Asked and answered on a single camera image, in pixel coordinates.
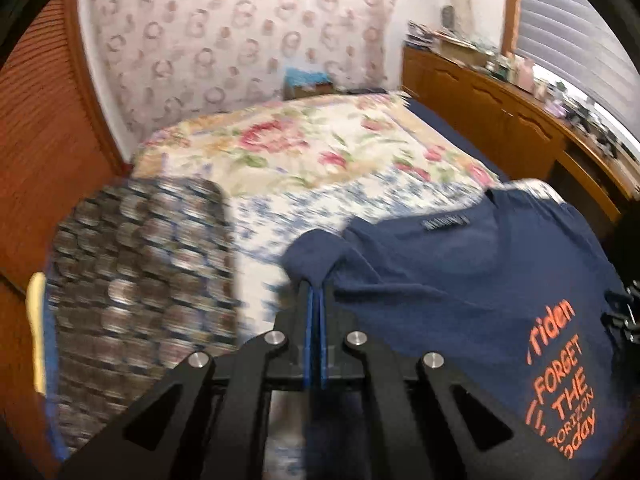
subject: printed graphic on shirt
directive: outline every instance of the printed graphic on shirt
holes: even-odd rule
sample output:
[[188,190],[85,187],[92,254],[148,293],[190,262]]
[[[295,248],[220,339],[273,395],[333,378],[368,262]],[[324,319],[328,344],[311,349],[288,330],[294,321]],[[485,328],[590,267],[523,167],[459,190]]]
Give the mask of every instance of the printed graphic on shirt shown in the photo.
[[[570,460],[595,432],[594,392],[580,361],[583,348],[571,323],[574,308],[562,300],[545,310],[546,316],[536,318],[529,335],[527,365],[547,366],[533,381],[525,423]],[[553,354],[545,352],[554,340],[561,345],[554,345]]]

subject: window blind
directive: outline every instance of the window blind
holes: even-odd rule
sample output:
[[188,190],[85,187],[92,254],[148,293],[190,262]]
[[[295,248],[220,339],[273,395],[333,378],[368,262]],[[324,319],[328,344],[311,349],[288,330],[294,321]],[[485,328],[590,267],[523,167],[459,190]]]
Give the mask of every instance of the window blind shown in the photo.
[[516,53],[592,97],[640,139],[640,75],[587,0],[521,0]]

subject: window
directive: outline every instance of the window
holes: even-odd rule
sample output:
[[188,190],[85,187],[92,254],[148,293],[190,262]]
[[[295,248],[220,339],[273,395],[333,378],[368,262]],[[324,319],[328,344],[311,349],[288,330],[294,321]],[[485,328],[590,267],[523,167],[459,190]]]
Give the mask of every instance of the window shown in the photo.
[[640,154],[640,75],[587,0],[521,0],[516,53],[593,98],[605,122],[623,142],[625,133],[632,138],[633,146],[625,144]]

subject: silver screw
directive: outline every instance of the silver screw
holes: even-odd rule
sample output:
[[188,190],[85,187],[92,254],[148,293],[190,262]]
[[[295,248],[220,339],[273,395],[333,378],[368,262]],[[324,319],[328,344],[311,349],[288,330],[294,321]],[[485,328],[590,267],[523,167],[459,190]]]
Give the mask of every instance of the silver screw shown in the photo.
[[349,332],[347,341],[354,346],[364,345],[367,342],[367,334],[364,332]]
[[422,358],[422,362],[429,368],[440,368],[444,364],[444,357],[437,352],[428,352]]
[[188,363],[194,368],[202,368],[209,362],[209,356],[204,352],[194,352],[189,356]]
[[286,336],[280,330],[271,330],[264,335],[264,340],[270,345],[279,345],[286,339]]

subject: wallpaper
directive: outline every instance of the wallpaper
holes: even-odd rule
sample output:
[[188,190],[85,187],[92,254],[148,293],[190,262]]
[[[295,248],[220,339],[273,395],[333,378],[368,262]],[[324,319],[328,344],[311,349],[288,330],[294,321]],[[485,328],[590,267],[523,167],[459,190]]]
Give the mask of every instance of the wallpaper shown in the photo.
[[140,140],[280,97],[286,67],[384,84],[396,0],[91,0],[100,54]]

